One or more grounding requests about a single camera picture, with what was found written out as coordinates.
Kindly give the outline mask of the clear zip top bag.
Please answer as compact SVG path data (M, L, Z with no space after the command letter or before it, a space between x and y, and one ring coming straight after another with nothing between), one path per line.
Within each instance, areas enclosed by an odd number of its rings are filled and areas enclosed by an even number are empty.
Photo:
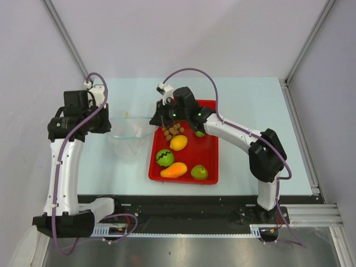
M150 125L151 118L125 113L110 117L111 131L108 133L110 147L120 160L133 161L141 146L157 127Z

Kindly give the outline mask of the yellow lemon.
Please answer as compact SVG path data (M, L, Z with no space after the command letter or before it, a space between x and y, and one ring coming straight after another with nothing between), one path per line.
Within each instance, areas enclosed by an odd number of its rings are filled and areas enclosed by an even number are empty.
M171 139L170 149L174 151L180 151L184 149L187 145L187 137L184 135L178 135Z

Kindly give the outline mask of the green guava black stripe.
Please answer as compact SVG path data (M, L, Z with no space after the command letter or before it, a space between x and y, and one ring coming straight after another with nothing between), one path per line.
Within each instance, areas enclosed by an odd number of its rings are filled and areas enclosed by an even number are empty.
M156 154L156 163L161 167L169 167L174 160L174 154L168 149L162 149Z

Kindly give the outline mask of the green sugar apple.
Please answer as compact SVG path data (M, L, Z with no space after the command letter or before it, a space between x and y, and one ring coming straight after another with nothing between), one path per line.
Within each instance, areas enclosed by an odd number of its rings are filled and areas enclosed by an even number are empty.
M203 133L203 132L201 132L201 131L195 132L195 135L196 135L197 137L199 137L199 138L202 138L202 137L206 136L206 134Z

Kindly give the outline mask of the orange papaya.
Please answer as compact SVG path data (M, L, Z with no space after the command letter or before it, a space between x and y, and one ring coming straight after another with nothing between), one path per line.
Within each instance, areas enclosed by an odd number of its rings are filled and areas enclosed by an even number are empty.
M187 172L185 163L176 162L160 172L160 176L164 178L178 178Z

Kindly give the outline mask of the green pear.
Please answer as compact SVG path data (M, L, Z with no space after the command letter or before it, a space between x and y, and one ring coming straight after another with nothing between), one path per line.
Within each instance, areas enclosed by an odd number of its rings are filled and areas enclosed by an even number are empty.
M196 165L191 169L191 176L195 180L206 180L208 175L208 170L203 165Z

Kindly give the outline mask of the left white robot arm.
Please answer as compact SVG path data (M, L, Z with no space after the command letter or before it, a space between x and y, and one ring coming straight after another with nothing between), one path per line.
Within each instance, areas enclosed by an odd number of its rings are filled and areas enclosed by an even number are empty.
M78 167L85 137L111 131L104 86L66 91L64 105L50 120L47 130L51 148L51 176L43 214L32 224L51 238L88 238L104 217L110 222L122 218L123 209L110 197L79 204Z

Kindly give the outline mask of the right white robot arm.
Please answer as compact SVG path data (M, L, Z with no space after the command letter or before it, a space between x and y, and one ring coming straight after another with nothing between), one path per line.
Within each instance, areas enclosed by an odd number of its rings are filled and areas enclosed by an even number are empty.
M249 157L249 168L258 180L256 215L262 223L276 218L279 207L279 180L287 169L286 153L275 131L259 132L236 125L221 117L217 109L200 106L188 87L174 89L161 83L157 91L162 99L150 120L154 126L172 126L184 121L195 132L216 136L240 148Z

